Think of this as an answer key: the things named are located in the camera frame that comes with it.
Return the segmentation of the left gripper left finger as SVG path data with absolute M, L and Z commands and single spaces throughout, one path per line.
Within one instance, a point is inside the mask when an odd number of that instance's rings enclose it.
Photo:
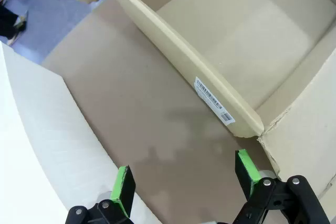
M 130 166 L 121 166 L 109 199 L 96 203 L 92 208 L 72 207 L 66 224 L 126 224 L 130 219 L 136 184 Z

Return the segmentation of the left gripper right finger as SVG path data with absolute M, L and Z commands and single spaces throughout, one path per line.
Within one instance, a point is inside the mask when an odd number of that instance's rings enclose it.
M 235 173 L 247 201 L 234 223 L 263 223 L 270 210 L 281 211 L 288 223 L 330 222 L 304 176 L 286 182 L 261 177 L 245 149 L 235 152 Z

